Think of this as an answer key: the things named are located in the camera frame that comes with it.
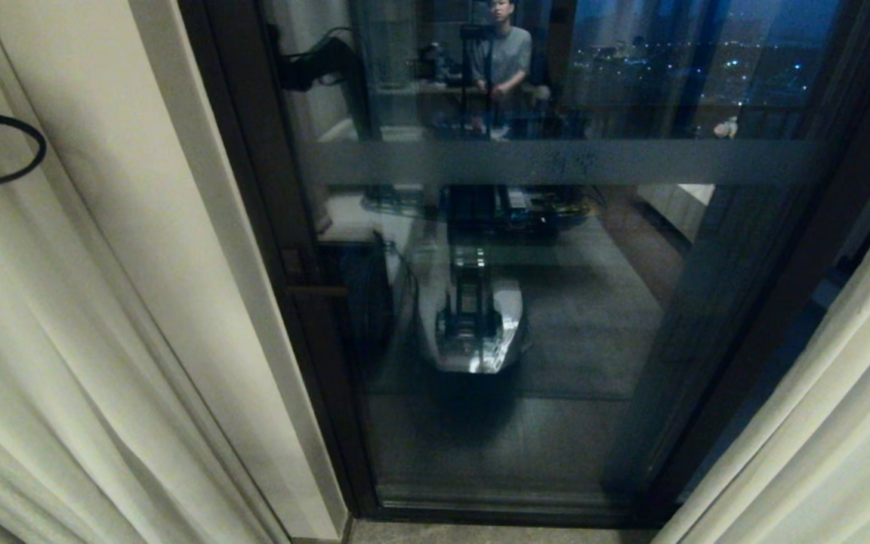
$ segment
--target door frame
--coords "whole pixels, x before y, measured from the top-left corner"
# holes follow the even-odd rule
[[[857,12],[857,4],[852,4]],[[359,423],[356,380],[336,333],[341,323],[336,323],[334,302],[310,289],[298,289],[324,286],[327,275],[319,268],[289,116],[270,62],[261,1],[179,0],[179,6],[342,496],[356,518],[661,527],[676,511],[677,496],[759,376],[760,363],[776,348],[835,260],[870,196],[869,45],[864,60],[855,61],[856,69],[866,73],[853,77],[857,86],[848,89],[845,97],[859,121],[850,125],[855,131],[845,134],[841,159],[831,166],[831,181],[822,184],[805,212],[807,219],[788,239],[776,262],[777,273],[760,290],[690,422],[674,437],[673,447],[656,460],[656,478],[635,518],[384,507],[374,491]],[[847,15],[845,20],[853,24]],[[831,66],[831,70],[842,69]],[[324,330],[334,334],[323,334]]]

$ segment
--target white curtain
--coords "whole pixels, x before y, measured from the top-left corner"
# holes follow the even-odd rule
[[[870,253],[655,544],[870,544]]]
[[[1,174],[32,152],[0,134]],[[61,165],[0,186],[0,542],[288,542],[69,180],[44,170]]]

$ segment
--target man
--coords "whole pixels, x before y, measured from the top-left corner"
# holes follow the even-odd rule
[[[503,110],[511,110],[517,103],[514,91],[529,75],[529,60],[532,58],[532,36],[529,32],[512,26],[515,0],[490,0],[490,10],[495,21],[492,43],[492,70],[486,73],[488,42],[476,47],[473,59],[473,79],[483,92],[490,91],[494,103]]]

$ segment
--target glass panel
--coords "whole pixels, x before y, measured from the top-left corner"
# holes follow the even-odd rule
[[[825,180],[849,10],[267,8],[382,504],[625,519]]]

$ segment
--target curtain fold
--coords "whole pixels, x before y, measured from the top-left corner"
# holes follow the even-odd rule
[[[29,154],[1,131],[0,174]],[[69,216],[84,210],[56,192],[68,179],[45,169],[0,186],[0,542],[288,542],[108,248],[86,242],[94,224]]]
[[[655,544],[870,544],[870,253]]]

